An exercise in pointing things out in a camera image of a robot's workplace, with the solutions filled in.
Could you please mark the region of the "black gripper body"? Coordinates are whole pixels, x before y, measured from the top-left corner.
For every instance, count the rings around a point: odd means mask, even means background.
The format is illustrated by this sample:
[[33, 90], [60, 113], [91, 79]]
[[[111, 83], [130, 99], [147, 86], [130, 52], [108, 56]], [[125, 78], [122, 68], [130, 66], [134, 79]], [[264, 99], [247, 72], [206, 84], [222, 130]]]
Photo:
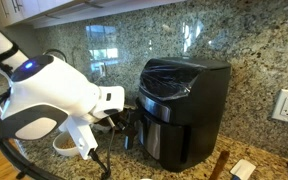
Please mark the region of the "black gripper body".
[[113, 129], [109, 119], [115, 125], [114, 129], [121, 133], [136, 133], [136, 121], [138, 120], [138, 112], [133, 108], [124, 108], [121, 112], [112, 114], [107, 118], [95, 123], [93, 129], [97, 132], [107, 133]]

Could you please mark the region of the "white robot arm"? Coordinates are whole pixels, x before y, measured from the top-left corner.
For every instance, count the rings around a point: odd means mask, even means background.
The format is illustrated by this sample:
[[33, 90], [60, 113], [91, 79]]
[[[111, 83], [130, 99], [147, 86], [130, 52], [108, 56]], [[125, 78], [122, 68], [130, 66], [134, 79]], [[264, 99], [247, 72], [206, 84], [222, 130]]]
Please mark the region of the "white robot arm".
[[40, 139], [70, 116], [92, 123], [123, 110], [121, 86], [97, 86], [53, 55], [26, 57], [0, 32], [0, 74], [7, 78], [0, 135]]

